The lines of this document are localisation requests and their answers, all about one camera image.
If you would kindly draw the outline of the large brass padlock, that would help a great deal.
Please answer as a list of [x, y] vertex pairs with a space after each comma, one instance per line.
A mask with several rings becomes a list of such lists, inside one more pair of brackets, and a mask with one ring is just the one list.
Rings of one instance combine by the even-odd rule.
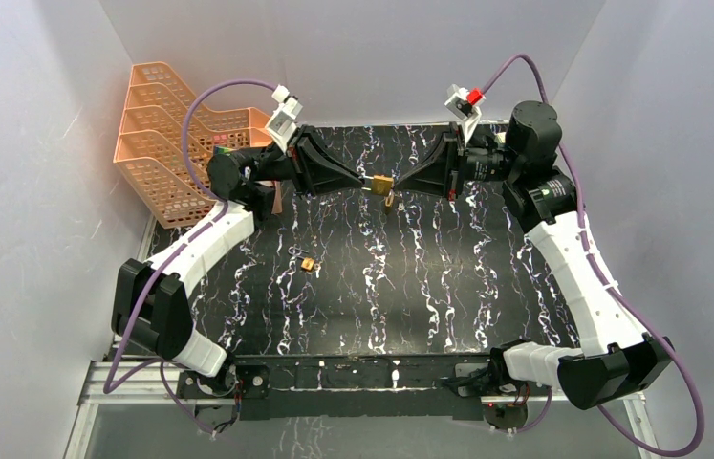
[[403, 210], [403, 198], [398, 193], [391, 193], [385, 197], [382, 205], [385, 215], [391, 215]]

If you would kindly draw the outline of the medium brass padlock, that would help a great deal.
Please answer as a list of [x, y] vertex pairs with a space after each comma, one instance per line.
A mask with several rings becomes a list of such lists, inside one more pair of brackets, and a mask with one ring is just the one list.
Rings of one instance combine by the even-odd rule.
[[388, 197], [393, 192], [394, 183], [394, 178], [390, 176], [363, 176], [362, 190], [376, 196]]

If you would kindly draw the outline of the small brass padlock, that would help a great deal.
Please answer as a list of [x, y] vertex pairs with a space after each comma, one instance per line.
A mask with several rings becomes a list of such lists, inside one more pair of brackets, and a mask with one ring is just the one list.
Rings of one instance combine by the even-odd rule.
[[303, 272], [314, 273], [319, 270], [319, 261], [313, 258], [309, 251], [297, 247], [291, 247], [288, 248], [288, 253], [292, 258], [299, 261], [299, 267]]

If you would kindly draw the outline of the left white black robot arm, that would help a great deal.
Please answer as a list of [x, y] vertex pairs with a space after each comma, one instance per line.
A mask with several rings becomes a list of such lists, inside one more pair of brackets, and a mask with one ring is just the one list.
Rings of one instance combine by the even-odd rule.
[[317, 196], [358, 189], [365, 181], [330, 153], [312, 126], [300, 127], [285, 148], [217, 148], [206, 172], [218, 202], [165, 250], [120, 267], [110, 325], [123, 343], [199, 374], [210, 396], [224, 398], [237, 374], [227, 350], [198, 330], [189, 307], [194, 288], [271, 215], [271, 183], [290, 181], [298, 194]]

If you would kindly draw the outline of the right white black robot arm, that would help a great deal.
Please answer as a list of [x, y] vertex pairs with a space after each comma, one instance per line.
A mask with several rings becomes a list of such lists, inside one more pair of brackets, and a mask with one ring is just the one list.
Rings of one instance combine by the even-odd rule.
[[518, 103], [499, 141], [479, 132], [477, 106], [447, 107], [458, 121], [395, 189], [452, 200], [467, 182], [500, 182], [509, 214], [549, 266], [579, 337], [576, 348], [518, 340], [494, 349], [491, 387], [512, 396], [527, 382], [541, 383], [582, 410], [646, 389], [669, 365], [673, 346], [626, 311], [611, 294], [615, 281], [590, 266], [597, 253], [578, 225], [577, 187], [555, 164], [562, 137], [555, 110]]

